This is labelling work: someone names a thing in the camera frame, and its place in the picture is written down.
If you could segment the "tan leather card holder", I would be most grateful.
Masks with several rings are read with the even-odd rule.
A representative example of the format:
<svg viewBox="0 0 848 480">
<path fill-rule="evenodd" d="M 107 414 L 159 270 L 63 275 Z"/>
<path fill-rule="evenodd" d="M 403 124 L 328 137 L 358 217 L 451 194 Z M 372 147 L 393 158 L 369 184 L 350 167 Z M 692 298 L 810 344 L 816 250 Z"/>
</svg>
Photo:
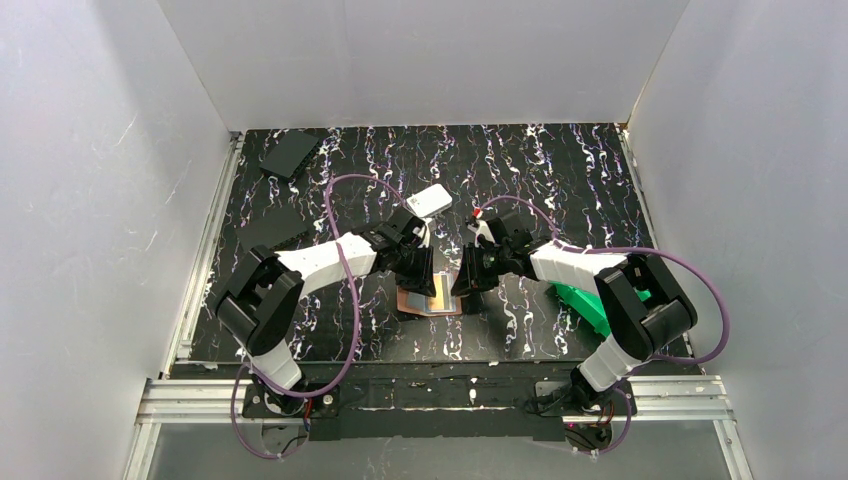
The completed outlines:
<svg viewBox="0 0 848 480">
<path fill-rule="evenodd" d="M 456 275 L 452 272 L 439 272 L 433 276 L 436 295 L 428 297 L 397 288 L 397 310 L 422 317 L 455 316 L 462 313 L 461 299 L 452 296 L 450 291 Z"/>
</svg>

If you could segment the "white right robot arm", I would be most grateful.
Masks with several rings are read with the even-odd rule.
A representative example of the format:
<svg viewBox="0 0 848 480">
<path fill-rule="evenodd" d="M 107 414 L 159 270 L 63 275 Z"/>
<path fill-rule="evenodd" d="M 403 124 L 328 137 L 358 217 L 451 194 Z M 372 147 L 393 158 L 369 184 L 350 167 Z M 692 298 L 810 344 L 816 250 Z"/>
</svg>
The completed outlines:
<svg viewBox="0 0 848 480">
<path fill-rule="evenodd" d="M 463 248 L 451 293 L 464 297 L 499 286 L 506 274 L 577 287 L 596 295 L 610 333 L 570 374 L 572 398 L 588 400 L 646 364 L 697 323 L 694 306 L 656 253 L 577 253 L 534 238 L 514 212 L 468 221 L 474 234 Z"/>
</svg>

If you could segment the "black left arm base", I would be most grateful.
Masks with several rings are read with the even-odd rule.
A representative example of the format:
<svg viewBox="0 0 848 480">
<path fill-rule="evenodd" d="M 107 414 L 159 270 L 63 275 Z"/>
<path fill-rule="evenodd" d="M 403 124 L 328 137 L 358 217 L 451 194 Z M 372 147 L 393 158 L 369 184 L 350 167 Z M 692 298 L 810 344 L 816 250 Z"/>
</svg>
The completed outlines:
<svg viewBox="0 0 848 480">
<path fill-rule="evenodd" d="M 328 393 L 295 398 L 273 391 L 256 374 L 249 376 L 244 399 L 238 412 L 250 419 L 334 418 L 338 416 L 342 395 L 339 387 Z"/>
</svg>

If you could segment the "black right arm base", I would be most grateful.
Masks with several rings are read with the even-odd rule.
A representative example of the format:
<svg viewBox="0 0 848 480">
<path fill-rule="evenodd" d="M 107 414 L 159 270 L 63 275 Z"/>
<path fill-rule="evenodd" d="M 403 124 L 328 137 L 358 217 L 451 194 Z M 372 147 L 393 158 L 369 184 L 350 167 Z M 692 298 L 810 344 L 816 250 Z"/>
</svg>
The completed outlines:
<svg viewBox="0 0 848 480">
<path fill-rule="evenodd" d="M 602 393 L 591 388 L 573 389 L 569 381 L 543 380 L 533 385 L 524 411 L 543 417 L 582 416 L 601 423 L 616 415 L 638 412 L 635 394 L 629 382 L 620 382 Z"/>
</svg>

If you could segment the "gold credit card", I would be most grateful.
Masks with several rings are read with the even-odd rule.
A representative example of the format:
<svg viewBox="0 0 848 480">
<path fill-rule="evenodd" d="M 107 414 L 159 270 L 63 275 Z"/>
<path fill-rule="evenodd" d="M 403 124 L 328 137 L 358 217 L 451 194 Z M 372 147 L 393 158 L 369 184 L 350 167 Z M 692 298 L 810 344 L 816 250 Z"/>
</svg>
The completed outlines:
<svg viewBox="0 0 848 480">
<path fill-rule="evenodd" d="M 445 313 L 455 311 L 456 299 L 450 295 L 444 297 L 430 297 L 428 299 L 428 311 L 430 313 Z"/>
</svg>

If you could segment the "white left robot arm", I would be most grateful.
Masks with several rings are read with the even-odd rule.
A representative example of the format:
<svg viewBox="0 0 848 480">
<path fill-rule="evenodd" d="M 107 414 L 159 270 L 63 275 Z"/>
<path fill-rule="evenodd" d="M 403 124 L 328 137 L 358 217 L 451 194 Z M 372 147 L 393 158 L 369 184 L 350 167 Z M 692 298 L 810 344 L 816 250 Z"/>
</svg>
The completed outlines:
<svg viewBox="0 0 848 480">
<path fill-rule="evenodd" d="M 308 248 L 273 252 L 252 248 L 226 283 L 217 288 L 212 310 L 244 350 L 252 373 L 272 392 L 307 399 L 324 395 L 344 378 L 347 358 L 326 386 L 307 391 L 302 372 L 286 343 L 300 300 L 321 288 L 390 271 L 397 285 L 434 297 L 434 249 L 424 219 L 404 207 L 386 220 L 335 233 L 333 240 Z"/>
</svg>

